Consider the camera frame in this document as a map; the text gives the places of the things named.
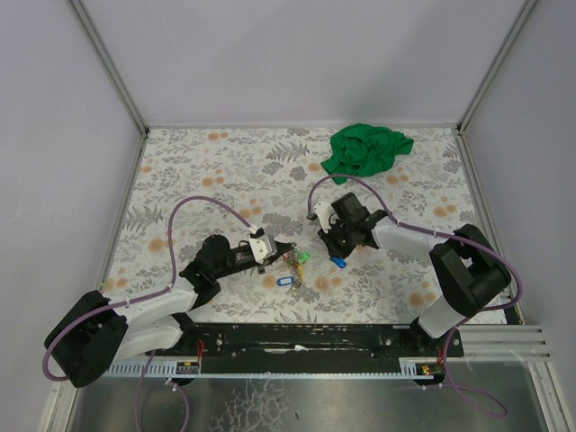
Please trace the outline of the blue tag key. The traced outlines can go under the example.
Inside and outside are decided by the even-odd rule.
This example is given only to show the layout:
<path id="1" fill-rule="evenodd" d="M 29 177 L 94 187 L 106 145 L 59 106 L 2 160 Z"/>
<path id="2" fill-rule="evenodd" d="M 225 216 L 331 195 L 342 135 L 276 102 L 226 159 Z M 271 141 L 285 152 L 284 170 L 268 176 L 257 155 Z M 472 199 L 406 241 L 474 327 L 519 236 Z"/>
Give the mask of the blue tag key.
<path id="1" fill-rule="evenodd" d="M 336 256 L 332 256 L 332 257 L 330 258 L 330 261 L 331 261 L 332 263 L 334 263 L 338 268 L 343 269 L 343 268 L 346 268 L 346 267 L 347 267 L 347 262 L 346 262 L 344 259 L 342 259 L 342 258 L 339 258 L 339 257 L 336 257 Z"/>

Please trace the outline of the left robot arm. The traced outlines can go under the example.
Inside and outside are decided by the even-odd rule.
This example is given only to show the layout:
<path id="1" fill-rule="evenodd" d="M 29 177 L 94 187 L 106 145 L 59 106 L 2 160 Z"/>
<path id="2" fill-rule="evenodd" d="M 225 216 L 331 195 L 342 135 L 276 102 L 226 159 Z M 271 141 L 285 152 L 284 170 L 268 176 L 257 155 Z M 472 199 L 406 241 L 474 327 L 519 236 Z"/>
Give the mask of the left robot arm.
<path id="1" fill-rule="evenodd" d="M 187 325 L 183 316 L 212 300 L 221 290 L 221 278 L 252 268 L 263 273 L 294 248 L 263 231 L 237 247 L 222 235 L 211 235 L 165 288 L 122 300 L 85 293 L 44 340 L 44 376 L 82 388 L 115 361 L 176 346 Z"/>

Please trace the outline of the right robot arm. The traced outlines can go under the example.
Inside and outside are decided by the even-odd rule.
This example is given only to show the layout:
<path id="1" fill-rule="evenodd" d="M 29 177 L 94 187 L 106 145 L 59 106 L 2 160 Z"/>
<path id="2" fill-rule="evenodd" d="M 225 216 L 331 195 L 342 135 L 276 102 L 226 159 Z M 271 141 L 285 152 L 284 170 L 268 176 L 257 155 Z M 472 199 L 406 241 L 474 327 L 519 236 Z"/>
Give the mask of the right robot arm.
<path id="1" fill-rule="evenodd" d="M 332 203 L 317 202 L 310 217 L 319 221 L 319 237 L 332 258 L 346 259 L 363 246 L 399 252 L 431 265 L 442 294 L 415 320 L 415 327 L 432 339 L 474 317 L 511 283 L 509 270 L 471 224 L 444 236 L 397 222 L 385 210 L 371 212 L 353 193 Z"/>

